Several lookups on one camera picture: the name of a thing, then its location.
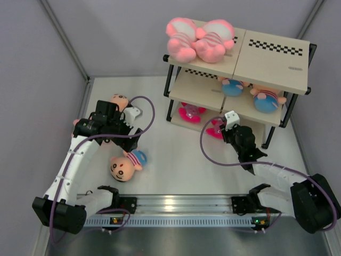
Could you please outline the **orange-faced blue doll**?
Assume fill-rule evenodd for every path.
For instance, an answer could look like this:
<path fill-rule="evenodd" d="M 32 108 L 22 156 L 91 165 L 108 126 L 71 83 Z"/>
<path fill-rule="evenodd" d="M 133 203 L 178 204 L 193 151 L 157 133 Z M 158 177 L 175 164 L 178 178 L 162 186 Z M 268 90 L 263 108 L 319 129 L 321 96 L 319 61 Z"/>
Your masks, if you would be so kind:
<path fill-rule="evenodd" d="M 122 157 L 111 157 L 110 173 L 115 180 L 126 182 L 133 177 L 135 171 L 141 171 L 147 161 L 146 154 L 138 149 L 130 152 L 123 151 Z"/>

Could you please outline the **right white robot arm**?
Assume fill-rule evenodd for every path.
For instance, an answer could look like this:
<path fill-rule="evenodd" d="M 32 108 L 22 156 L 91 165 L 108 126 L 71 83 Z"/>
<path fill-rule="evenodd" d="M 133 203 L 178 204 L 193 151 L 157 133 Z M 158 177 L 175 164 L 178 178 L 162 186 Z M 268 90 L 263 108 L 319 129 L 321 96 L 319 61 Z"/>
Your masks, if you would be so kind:
<path fill-rule="evenodd" d="M 270 208 L 289 215 L 310 234 L 333 229 L 340 219 L 340 204 L 324 176 L 309 176 L 261 161 L 266 153 L 256 147 L 255 136 L 247 126 L 222 127 L 221 134 L 236 151 L 239 165 L 252 175 L 265 179 L 265 183 L 248 193 L 248 204 L 253 211 Z"/>

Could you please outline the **magenta glasses doll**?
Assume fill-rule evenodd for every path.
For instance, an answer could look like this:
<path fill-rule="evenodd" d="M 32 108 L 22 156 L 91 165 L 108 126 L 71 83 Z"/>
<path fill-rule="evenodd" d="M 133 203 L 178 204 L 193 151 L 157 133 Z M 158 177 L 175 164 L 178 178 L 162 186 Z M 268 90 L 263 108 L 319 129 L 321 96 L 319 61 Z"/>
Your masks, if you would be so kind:
<path fill-rule="evenodd" d="M 197 124 L 201 122 L 200 115 L 206 111 L 204 107 L 198 107 L 189 103 L 181 102 L 178 113 L 181 119 L 186 122 Z"/>
<path fill-rule="evenodd" d="M 206 133 L 216 139 L 223 140 L 222 132 L 220 126 L 226 125 L 226 121 L 220 118 L 216 118 L 211 121 L 212 127 L 206 129 Z"/>

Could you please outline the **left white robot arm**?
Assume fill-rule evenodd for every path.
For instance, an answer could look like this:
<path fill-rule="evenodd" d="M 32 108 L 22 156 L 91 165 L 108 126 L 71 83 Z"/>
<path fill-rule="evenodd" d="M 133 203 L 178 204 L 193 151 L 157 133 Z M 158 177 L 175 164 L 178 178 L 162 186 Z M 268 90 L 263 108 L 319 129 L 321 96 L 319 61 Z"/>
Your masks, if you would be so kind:
<path fill-rule="evenodd" d="M 86 220 L 105 209 L 115 213 L 120 208 L 119 191 L 99 186 L 92 194 L 77 198 L 88 165 L 104 141 L 111 140 L 125 151 L 137 147 L 142 130 L 130 134 L 133 122 L 142 110 L 128 105 L 119 111 L 117 104 L 99 100 L 89 118 L 80 119 L 74 127 L 65 160 L 43 197 L 36 197 L 32 207 L 44 226 L 79 233 Z"/>

